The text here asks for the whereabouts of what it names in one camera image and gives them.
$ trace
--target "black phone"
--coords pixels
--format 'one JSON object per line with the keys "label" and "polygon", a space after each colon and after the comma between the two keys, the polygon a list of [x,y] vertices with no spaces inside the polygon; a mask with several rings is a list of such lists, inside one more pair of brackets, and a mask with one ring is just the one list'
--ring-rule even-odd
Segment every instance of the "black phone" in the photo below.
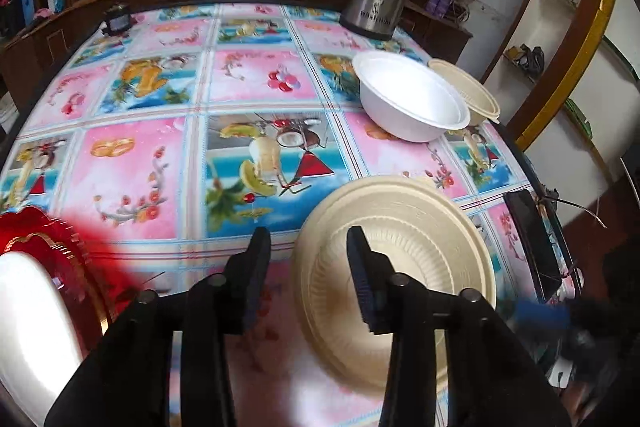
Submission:
{"label": "black phone", "polygon": [[520,236],[538,300],[545,303],[558,291],[562,278],[542,216],[528,190],[507,192],[504,202]]}

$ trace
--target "beige bowl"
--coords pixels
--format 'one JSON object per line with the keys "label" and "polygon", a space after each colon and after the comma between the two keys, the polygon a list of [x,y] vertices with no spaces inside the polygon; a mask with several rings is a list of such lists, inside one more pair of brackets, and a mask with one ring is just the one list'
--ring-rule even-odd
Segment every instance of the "beige bowl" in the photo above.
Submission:
{"label": "beige bowl", "polygon": [[466,71],[446,60],[432,58],[427,66],[455,87],[471,111],[469,125],[480,125],[484,120],[498,123],[500,106],[494,96]]}
{"label": "beige bowl", "polygon": [[[431,187],[402,176],[351,182],[309,215],[294,247],[296,311],[322,365],[343,384],[369,394],[386,386],[391,335],[374,335],[362,321],[346,256],[346,234],[363,227],[371,248],[396,271],[430,289],[457,294],[478,289],[495,306],[489,252],[458,206]],[[442,331],[436,332],[437,384],[447,384]]]}

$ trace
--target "red bowl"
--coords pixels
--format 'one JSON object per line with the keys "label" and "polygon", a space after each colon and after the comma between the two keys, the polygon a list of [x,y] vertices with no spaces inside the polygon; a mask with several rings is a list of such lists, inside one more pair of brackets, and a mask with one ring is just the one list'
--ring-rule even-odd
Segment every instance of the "red bowl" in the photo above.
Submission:
{"label": "red bowl", "polygon": [[36,206],[0,216],[0,255],[22,251],[47,271],[76,328],[86,355],[113,322],[113,307],[90,270],[78,234],[64,221],[51,219]]}

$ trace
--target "table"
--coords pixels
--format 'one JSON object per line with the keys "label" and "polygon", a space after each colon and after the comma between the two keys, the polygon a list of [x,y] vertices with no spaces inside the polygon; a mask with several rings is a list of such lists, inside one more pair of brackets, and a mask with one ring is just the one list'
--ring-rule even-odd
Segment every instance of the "table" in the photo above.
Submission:
{"label": "table", "polygon": [[[341,388],[318,365],[289,282],[306,216],[352,179],[431,179],[484,238],[498,311],[516,296],[535,298],[502,199],[532,187],[496,128],[414,144],[387,134],[360,106],[350,58],[378,48],[426,62],[406,33],[371,41],[338,25],[337,13],[269,4],[171,7],[135,19],[120,37],[98,29],[52,79],[4,163],[0,208],[35,204],[75,227],[117,311],[140,289],[190,288],[244,250],[256,226],[268,227],[272,263],[257,326],[228,339],[241,426],[377,422],[379,398]],[[558,298],[573,295],[564,279]],[[440,423],[446,402],[445,393]]]}

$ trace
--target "thermos base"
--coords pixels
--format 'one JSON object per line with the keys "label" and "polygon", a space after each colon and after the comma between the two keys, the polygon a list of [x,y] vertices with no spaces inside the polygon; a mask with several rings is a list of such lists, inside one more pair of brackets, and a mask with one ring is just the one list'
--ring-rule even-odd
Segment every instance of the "thermos base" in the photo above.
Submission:
{"label": "thermos base", "polygon": [[388,41],[391,37],[394,36],[393,31],[391,31],[391,35],[386,33],[377,33],[361,28],[360,26],[356,26],[352,22],[348,21],[344,15],[340,15],[340,26],[347,28],[350,32],[353,32],[357,35],[362,35],[367,39],[375,39],[377,41]]}

